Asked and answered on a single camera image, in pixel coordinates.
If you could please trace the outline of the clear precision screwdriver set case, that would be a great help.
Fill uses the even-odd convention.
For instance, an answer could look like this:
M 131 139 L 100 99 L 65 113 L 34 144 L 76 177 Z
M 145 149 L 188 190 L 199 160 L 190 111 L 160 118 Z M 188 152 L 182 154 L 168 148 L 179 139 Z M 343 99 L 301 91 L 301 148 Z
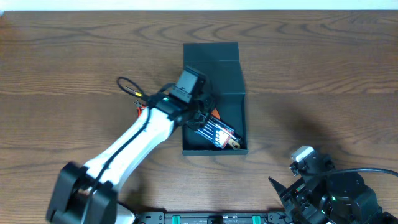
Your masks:
M 222 149 L 234 137 L 234 129 L 213 116 L 210 117 L 204 127 L 197 129 L 195 133 Z

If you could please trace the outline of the orange scraper with wooden handle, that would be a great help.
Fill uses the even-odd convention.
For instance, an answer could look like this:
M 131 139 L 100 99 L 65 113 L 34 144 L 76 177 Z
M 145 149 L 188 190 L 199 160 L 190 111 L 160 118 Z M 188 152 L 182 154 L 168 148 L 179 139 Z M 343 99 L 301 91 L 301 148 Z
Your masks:
M 211 112 L 211 119 L 209 119 L 208 125 L 212 130 L 212 142 L 216 146 L 222 149 L 225 149 L 227 146 L 232 149 L 240 149 L 240 137 L 235 135 L 235 130 L 232 127 L 222 122 L 217 109 Z

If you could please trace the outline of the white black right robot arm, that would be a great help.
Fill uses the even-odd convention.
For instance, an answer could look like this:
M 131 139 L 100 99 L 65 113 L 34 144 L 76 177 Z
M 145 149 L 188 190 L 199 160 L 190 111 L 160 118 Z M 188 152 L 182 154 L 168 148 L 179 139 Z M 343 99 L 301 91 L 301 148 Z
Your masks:
M 290 187 L 269 178 L 292 223 L 397 224 L 357 172 L 303 175 Z

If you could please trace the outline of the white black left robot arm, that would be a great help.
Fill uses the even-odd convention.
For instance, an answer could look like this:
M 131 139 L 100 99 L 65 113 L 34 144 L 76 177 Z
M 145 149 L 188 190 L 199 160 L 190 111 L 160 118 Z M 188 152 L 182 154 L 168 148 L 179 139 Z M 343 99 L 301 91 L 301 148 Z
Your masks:
M 118 201 L 133 171 L 179 127 L 206 123 L 215 97 L 172 90 L 146 99 L 136 122 L 110 147 L 83 166 L 69 162 L 59 173 L 46 213 L 50 223 L 134 223 L 135 214 Z

